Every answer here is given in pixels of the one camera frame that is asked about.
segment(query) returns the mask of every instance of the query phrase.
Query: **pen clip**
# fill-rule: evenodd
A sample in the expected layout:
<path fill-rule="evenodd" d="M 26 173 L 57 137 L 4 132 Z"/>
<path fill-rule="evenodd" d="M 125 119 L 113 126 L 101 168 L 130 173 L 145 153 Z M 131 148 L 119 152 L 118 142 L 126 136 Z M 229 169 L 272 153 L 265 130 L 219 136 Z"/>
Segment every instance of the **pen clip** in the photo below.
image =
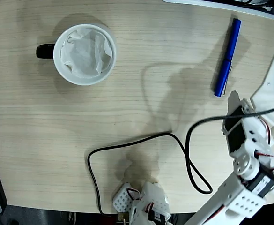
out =
<path fill-rule="evenodd" d="M 229 76 L 227 76 L 227 79 L 226 79 L 226 81 L 225 81 L 225 85 L 224 85 L 224 89 L 223 89 L 222 96 L 225 96 L 226 85 L 227 85 L 228 79 L 229 79 Z"/>

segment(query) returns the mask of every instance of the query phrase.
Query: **white bracket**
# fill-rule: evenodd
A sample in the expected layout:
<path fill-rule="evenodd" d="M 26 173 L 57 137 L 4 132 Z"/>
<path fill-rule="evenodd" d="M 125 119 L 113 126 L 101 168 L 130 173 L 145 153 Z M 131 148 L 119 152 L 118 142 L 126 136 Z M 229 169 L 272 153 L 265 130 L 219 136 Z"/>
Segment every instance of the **white bracket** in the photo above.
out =
<path fill-rule="evenodd" d="M 251 96 L 250 100 L 254 110 L 257 112 L 274 108 L 274 58 L 263 84 Z M 263 115 L 262 118 L 267 122 L 271 129 L 271 147 L 274 145 L 274 112 Z"/>

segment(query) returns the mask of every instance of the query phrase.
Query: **red wire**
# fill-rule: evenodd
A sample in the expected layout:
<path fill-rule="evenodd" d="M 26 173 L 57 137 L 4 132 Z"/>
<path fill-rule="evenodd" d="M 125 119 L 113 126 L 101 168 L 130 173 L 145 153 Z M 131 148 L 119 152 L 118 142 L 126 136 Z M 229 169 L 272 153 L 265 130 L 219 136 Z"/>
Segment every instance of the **red wire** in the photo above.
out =
<path fill-rule="evenodd" d="M 133 196 L 131 195 L 131 193 L 130 193 L 129 191 L 133 191 L 133 192 L 138 193 L 139 198 L 137 198 L 136 200 L 140 200 L 140 198 L 142 198 L 141 193 L 140 193 L 139 191 L 137 191 L 136 189 L 127 188 L 126 191 L 127 191 L 128 195 L 130 196 L 130 198 L 131 198 L 132 200 L 135 200 L 135 199 L 133 198 Z"/>
<path fill-rule="evenodd" d="M 273 155 L 269 155 L 269 154 L 261 153 L 261 152 L 256 152 L 255 154 L 258 155 L 258 156 L 274 157 Z"/>
<path fill-rule="evenodd" d="M 209 221 L 210 219 L 214 218 L 219 212 L 221 212 L 221 210 L 223 210 L 224 205 L 221 206 L 216 212 L 214 212 L 209 218 L 207 218 L 207 220 L 204 222 L 204 224 Z"/>
<path fill-rule="evenodd" d="M 148 207 L 150 206 L 151 203 L 149 203 L 147 206 L 146 206 L 146 209 L 145 209 L 145 212 L 148 212 Z"/>
<path fill-rule="evenodd" d="M 267 136 L 268 136 L 268 144 L 270 144 L 270 141 L 271 141 L 270 127 L 269 127 L 269 125 L 267 124 L 267 122 L 263 118 L 260 118 L 260 119 L 265 123 L 266 130 L 267 130 Z"/>

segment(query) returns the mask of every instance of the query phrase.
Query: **black cable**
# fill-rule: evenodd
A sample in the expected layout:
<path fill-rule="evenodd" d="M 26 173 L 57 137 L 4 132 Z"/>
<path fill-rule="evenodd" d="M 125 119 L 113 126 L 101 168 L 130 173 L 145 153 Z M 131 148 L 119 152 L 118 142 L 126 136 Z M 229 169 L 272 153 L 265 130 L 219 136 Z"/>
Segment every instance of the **black cable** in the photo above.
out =
<path fill-rule="evenodd" d="M 244 2 L 244 4 L 247 5 L 247 4 L 251 3 L 251 2 L 253 2 L 253 0 L 249 0 L 247 2 Z"/>
<path fill-rule="evenodd" d="M 177 141 L 177 143 L 179 144 L 179 146 L 180 146 L 180 148 L 182 149 L 183 153 L 185 154 L 184 145 L 183 145 L 182 142 L 179 140 L 179 138 L 176 137 L 176 136 L 175 136 L 174 134 L 172 134 L 172 133 L 159 133 L 159 134 L 156 134 L 156 135 L 153 135 L 153 136 L 150 136 L 150 137 L 147 137 L 147 138 L 144 138 L 144 139 L 135 141 L 135 142 L 126 143 L 126 144 L 120 144 L 120 145 L 115 145 L 115 146 L 109 146 L 109 147 L 104 147 L 104 148 L 99 148 L 99 149 L 96 149 L 96 150 L 90 152 L 90 154 L 88 155 L 88 158 L 87 158 L 87 165 L 88 165 L 88 168 L 89 168 L 89 171 L 90 171 L 90 174 L 91 174 L 91 177 L 92 177 L 94 186 L 95 186 L 96 195 L 97 195 L 98 209 L 99 209 L 99 212 L 100 212 L 103 216 L 109 216 L 109 215 L 103 213 L 102 208 L 101 208 L 100 193 L 99 193 L 99 189 L 98 189 L 98 184 L 97 184 L 97 181 L 96 181 L 96 179 L 95 179 L 94 173 L 93 173 L 93 171 L 92 171 L 91 163 L 90 163 L 90 158 L 91 158 L 91 156 L 92 156 L 94 153 L 97 153 L 97 152 L 99 152 L 99 151 L 105 151 L 105 150 L 111 150 L 111 149 L 125 148 L 125 147 L 129 147 L 129 146 L 132 146 L 132 145 L 136 145 L 136 144 L 139 144 L 139 143 L 142 143 L 142 142 L 146 142 L 146 141 L 149 141 L 149 140 L 151 140 L 151 139 L 158 138 L 158 137 L 163 137 L 163 136 L 170 136 L 170 137 L 174 138 L 174 139 Z M 197 175 L 203 180 L 203 182 L 204 182 L 204 183 L 207 185 L 207 187 L 209 188 L 209 190 L 210 190 L 209 193 L 212 193 L 212 191 L 213 191 L 212 186 L 208 183 L 208 181 L 204 178 L 204 176 L 198 171 L 198 169 L 195 167 L 195 165 L 192 163 L 192 161 L 189 160 L 189 162 L 190 162 L 190 165 L 191 165 L 191 167 L 193 168 L 193 170 L 197 173 Z"/>
<path fill-rule="evenodd" d="M 187 133 L 187 137 L 185 140 L 185 161 L 186 161 L 186 167 L 187 167 L 187 172 L 189 174 L 189 178 L 190 178 L 190 182 L 192 183 L 192 185 L 194 186 L 194 188 L 199 191 L 202 194 L 210 194 L 211 192 L 209 191 L 204 191 L 202 189 L 200 189 L 193 176 L 192 176 L 192 171 L 191 171 L 191 167 L 190 167 L 190 139 L 191 139 L 191 134 L 193 132 L 193 130 L 203 124 L 203 123 L 207 123 L 207 122 L 212 122 L 215 120 L 227 120 L 227 119 L 235 119 L 235 118 L 248 118 L 248 117 L 257 117 L 257 116 L 261 116 L 261 115 L 265 115 L 265 114 L 269 114 L 274 112 L 274 108 L 273 109 L 269 109 L 269 110 L 265 110 L 265 111 L 261 111 L 261 112 L 255 112 L 255 113 L 249 113 L 249 114 L 243 114 L 243 115 L 234 115 L 234 116 L 214 116 L 214 117 L 209 117 L 209 118 L 205 118 L 202 120 L 197 121 L 196 123 L 194 123 L 190 129 L 188 130 Z"/>
<path fill-rule="evenodd" d="M 211 187 L 211 185 L 208 183 L 208 181 L 203 177 L 203 175 L 197 170 L 197 168 L 195 167 L 195 165 L 192 163 L 192 161 L 190 160 L 190 139 L 191 139 L 191 134 L 193 132 L 193 130 L 203 124 L 203 123 L 207 123 L 207 122 L 211 122 L 211 121 L 215 121 L 215 120 L 226 120 L 226 119 L 235 119 L 235 118 L 248 118 L 248 117 L 257 117 L 257 116 L 261 116 L 261 115 L 265 115 L 265 114 L 269 114 L 269 113 L 272 113 L 274 112 L 274 108 L 273 109 L 269 109 L 269 110 L 265 110 L 265 111 L 261 111 L 261 112 L 255 112 L 255 113 L 249 113 L 249 114 L 243 114 L 243 115 L 234 115 L 234 116 L 231 116 L 231 115 L 226 115 L 226 116 L 215 116 L 215 117 L 209 117 L 209 118 L 206 118 L 206 119 L 202 119 L 202 120 L 199 120 L 197 121 L 196 123 L 194 123 L 190 129 L 188 130 L 187 132 L 187 135 L 186 135 L 186 140 L 185 140 L 185 148 L 183 146 L 183 144 L 181 143 L 181 141 L 172 133 L 160 133 L 160 134 L 156 134 L 156 135 L 153 135 L 153 136 L 150 136 L 150 137 L 147 137 L 147 138 L 144 138 L 144 139 L 141 139 L 141 140 L 138 140 L 138 141 L 135 141 L 135 142 L 131 142 L 131 143 L 127 143 L 127 144 L 120 144 L 120 145 L 115 145 L 115 146 L 110 146 L 110 147 L 104 147 L 104 148 L 99 148 L 99 149 L 96 149 L 92 152 L 90 152 L 90 154 L 88 155 L 88 158 L 87 158 L 87 164 L 88 164 L 88 168 L 89 168 L 89 171 L 90 171 L 90 174 L 91 174 L 91 177 L 92 177 L 92 180 L 93 180 L 93 183 L 94 183 L 94 186 L 95 186 L 95 189 L 96 189 L 96 195 L 97 195 L 97 204 L 98 204 L 98 209 L 99 209 L 99 212 L 103 215 L 103 216 L 109 216 L 108 214 L 105 214 L 103 213 L 102 209 L 101 209 L 101 203 L 100 203 L 100 193 L 99 193 L 99 189 L 98 189 L 98 185 L 97 185 L 97 182 L 96 182 L 96 179 L 95 179 L 95 176 L 94 176 L 94 173 L 92 171 L 92 167 L 91 167 L 91 163 L 90 163 L 90 158 L 91 156 L 96 153 L 96 152 L 99 152 L 99 151 L 104 151 L 104 150 L 110 150 L 110 149 L 118 149 L 118 148 L 124 148 L 124 147 L 129 147 L 129 146 L 132 146 L 132 145 L 136 145 L 136 144 L 139 144 L 139 143 L 142 143 L 142 142 L 146 142 L 146 141 L 149 141 L 151 139 L 154 139 L 154 138 L 158 138 L 158 137 L 162 137 L 162 136 L 171 136 L 172 138 L 174 138 L 180 148 L 182 149 L 183 153 L 185 154 L 185 161 L 186 161 L 186 167 L 187 167 L 187 172 L 188 172 L 188 176 L 189 176 L 189 179 L 190 179 L 190 182 L 192 183 L 192 185 L 194 186 L 194 188 L 202 193 L 202 194 L 210 194 L 213 192 L 213 189 Z M 200 189 L 194 178 L 193 178 L 193 175 L 192 175 L 192 171 L 191 171 L 191 167 L 193 168 L 193 170 L 197 173 L 197 175 L 202 179 L 202 181 L 206 184 L 206 186 L 209 188 L 208 191 L 204 191 L 202 189 Z"/>

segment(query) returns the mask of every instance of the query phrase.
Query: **white mug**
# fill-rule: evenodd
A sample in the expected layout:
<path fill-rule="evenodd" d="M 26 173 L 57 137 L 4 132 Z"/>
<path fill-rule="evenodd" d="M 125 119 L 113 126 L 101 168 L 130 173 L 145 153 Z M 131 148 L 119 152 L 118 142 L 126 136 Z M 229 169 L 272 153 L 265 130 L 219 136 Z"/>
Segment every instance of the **white mug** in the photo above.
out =
<path fill-rule="evenodd" d="M 82 78 L 82 77 L 75 76 L 71 73 L 70 68 L 67 65 L 65 65 L 61 60 L 60 50 L 65 40 L 72 32 L 76 31 L 78 28 L 95 29 L 101 32 L 103 35 L 105 35 L 107 40 L 110 42 L 110 45 L 112 48 L 112 55 L 113 55 L 112 62 L 110 63 L 109 67 L 98 76 L 94 76 L 91 78 Z M 104 80 L 111 73 L 111 71 L 113 70 L 115 66 L 116 57 L 117 57 L 116 38 L 113 35 L 112 31 L 102 24 L 99 24 L 99 23 L 79 24 L 79 25 L 70 27 L 69 29 L 64 31 L 60 35 L 60 37 L 58 38 L 55 44 L 39 45 L 36 49 L 36 56 L 40 59 L 53 59 L 53 62 L 57 71 L 62 77 L 64 77 L 65 80 L 81 86 L 93 85 Z"/>

